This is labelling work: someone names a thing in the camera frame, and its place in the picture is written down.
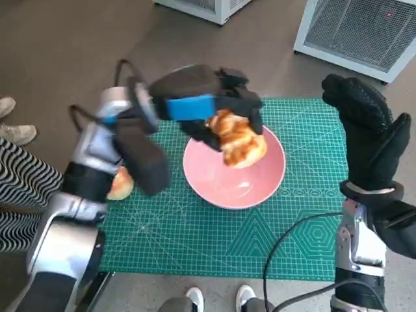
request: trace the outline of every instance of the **pink bowl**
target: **pink bowl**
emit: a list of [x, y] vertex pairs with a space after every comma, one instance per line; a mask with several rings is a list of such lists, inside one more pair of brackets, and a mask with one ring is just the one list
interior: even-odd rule
[[190, 139], [183, 155], [183, 170], [189, 185], [207, 202], [226, 209], [250, 208], [265, 201], [283, 180], [286, 157], [274, 133], [264, 127], [263, 134], [266, 155], [244, 169], [227, 167], [222, 153]]

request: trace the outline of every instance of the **robotic arm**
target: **robotic arm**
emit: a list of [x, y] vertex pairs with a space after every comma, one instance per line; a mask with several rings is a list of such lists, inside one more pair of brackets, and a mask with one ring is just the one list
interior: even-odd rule
[[[133, 76], [127, 86], [118, 86], [124, 64]], [[167, 158], [147, 137], [157, 131], [159, 118], [178, 121], [184, 132], [215, 149], [219, 138], [203, 120], [218, 109], [245, 116], [255, 131], [262, 131], [261, 100], [246, 89], [248, 80], [238, 71], [183, 68], [150, 87], [154, 104], [130, 62], [119, 62], [115, 80], [102, 93], [95, 116], [71, 108], [74, 119], [80, 112], [91, 122], [82, 130], [62, 188], [51, 198], [27, 254], [29, 282], [7, 311], [73, 311], [80, 285], [98, 271], [105, 243], [98, 224], [107, 215], [107, 194], [119, 166], [124, 163], [147, 195], [169, 185]], [[81, 130], [76, 119], [75, 124]]]
[[[355, 78], [328, 76], [323, 100], [339, 111], [346, 133], [348, 180], [343, 220], [336, 234], [335, 282], [355, 279], [371, 286], [384, 302], [385, 255], [392, 251], [416, 259], [416, 208], [401, 201], [403, 186], [393, 181], [410, 137], [411, 118], [393, 122], [385, 98]], [[338, 287], [333, 312], [381, 311], [365, 286]]]

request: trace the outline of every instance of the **white appliance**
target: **white appliance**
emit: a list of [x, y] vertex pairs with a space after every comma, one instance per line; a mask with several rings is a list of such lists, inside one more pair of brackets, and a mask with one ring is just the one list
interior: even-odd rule
[[174, 8], [219, 25], [251, 0], [153, 0], [158, 5]]
[[416, 54], [416, 0], [308, 0], [294, 51], [391, 83]]

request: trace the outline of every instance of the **vent grille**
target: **vent grille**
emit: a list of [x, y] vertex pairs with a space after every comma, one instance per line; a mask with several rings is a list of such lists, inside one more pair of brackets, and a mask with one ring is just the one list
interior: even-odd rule
[[319, 0], [305, 45], [388, 72], [415, 38], [415, 5]]
[[197, 6], [204, 10], [215, 13], [215, 0], [178, 0], [180, 2], [188, 3], [190, 5]]
[[247, 2], [247, 0], [229, 0], [229, 9], [238, 10], [237, 7], [243, 2]]

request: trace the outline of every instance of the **blue strap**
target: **blue strap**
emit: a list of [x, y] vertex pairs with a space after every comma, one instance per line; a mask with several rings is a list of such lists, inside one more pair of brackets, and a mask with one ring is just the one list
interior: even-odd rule
[[166, 102], [172, 120], [204, 120], [215, 115], [215, 99], [212, 94], [169, 99]]
[[102, 121], [104, 124], [115, 124], [117, 121], [117, 116], [104, 117]]

